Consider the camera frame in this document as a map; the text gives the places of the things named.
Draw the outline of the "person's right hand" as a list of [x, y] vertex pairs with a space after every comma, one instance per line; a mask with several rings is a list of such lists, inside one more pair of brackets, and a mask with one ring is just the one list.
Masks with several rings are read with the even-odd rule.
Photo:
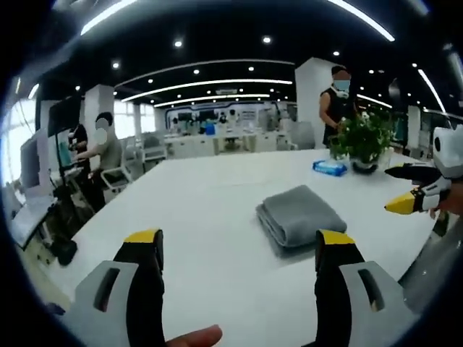
[[442, 202], [437, 207], [429, 209], [429, 216], [434, 220], [437, 214], [448, 213], [451, 211], [451, 205], [447, 202]]

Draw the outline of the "person's left hand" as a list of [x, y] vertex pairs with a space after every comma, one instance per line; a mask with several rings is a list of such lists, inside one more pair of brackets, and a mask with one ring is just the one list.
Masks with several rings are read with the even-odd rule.
[[218, 325], [196, 330], [166, 342], [168, 347], [211, 347], [222, 338], [223, 332]]

